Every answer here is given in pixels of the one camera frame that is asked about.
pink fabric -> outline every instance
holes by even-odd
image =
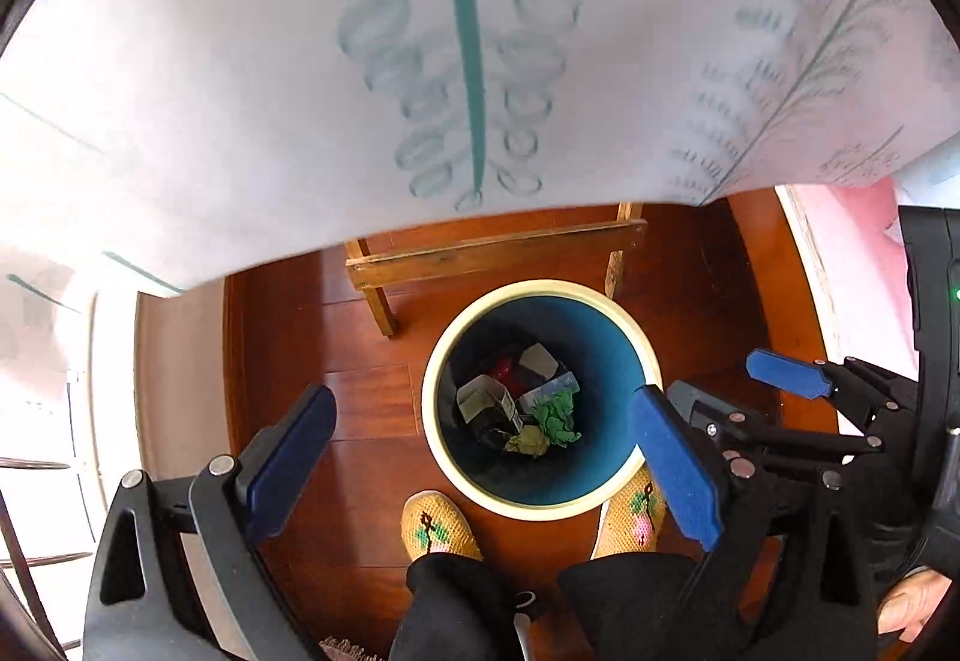
[[[843,356],[915,378],[906,254],[884,234],[896,218],[893,183],[793,189],[827,274]]]

knitted slipper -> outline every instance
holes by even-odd
[[[400,537],[411,561],[429,552],[452,552],[482,561],[467,519],[443,493],[424,490],[408,498],[400,520]]]
[[[664,494],[644,464],[622,490],[604,502],[590,560],[618,552],[654,551],[665,516]]]

trash can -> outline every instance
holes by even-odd
[[[570,369],[581,391],[580,440],[531,458],[479,445],[455,412],[457,388],[479,359],[518,334],[536,339]],[[646,335],[617,303],[572,282],[536,279],[494,290],[450,322],[424,375],[422,418],[440,469],[464,496],[518,520],[560,520],[611,498],[643,465],[632,434],[631,399],[662,387]]]

human hand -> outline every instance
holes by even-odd
[[[930,569],[899,582],[880,605],[878,632],[887,634],[902,629],[901,642],[913,642],[947,595],[950,584],[949,579]]]

white curtain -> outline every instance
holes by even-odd
[[[173,295],[457,215],[873,183],[957,130],[928,0],[37,0],[0,239]]]

